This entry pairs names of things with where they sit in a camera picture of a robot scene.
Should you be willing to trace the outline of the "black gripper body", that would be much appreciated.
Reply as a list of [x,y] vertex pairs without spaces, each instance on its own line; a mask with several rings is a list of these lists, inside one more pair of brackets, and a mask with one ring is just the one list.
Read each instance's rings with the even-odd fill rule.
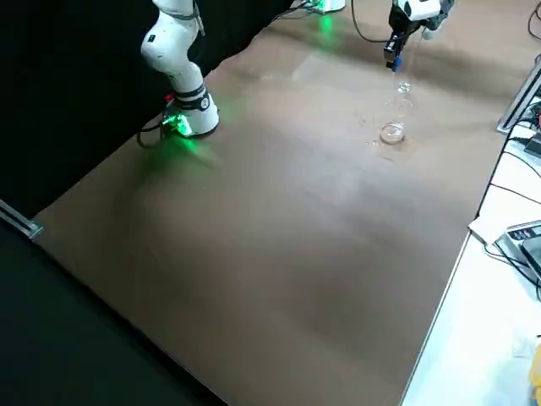
[[405,12],[398,6],[392,6],[389,15],[389,26],[391,28],[391,40],[406,40],[411,34],[417,31],[423,21],[411,21]]

